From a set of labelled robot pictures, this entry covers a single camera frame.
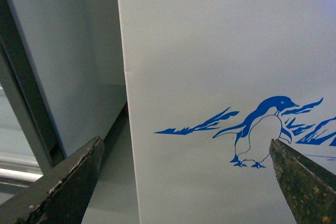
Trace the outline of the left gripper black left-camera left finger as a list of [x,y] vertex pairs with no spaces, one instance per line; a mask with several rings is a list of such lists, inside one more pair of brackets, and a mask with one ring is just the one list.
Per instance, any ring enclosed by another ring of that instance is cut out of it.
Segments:
[[81,223],[95,190],[104,142],[95,137],[1,204],[1,223]]

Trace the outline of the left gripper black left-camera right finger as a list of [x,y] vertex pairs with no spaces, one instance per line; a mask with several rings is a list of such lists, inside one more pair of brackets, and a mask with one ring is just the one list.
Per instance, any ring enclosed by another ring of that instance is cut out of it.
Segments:
[[335,223],[335,174],[278,139],[270,142],[276,180],[297,223]]

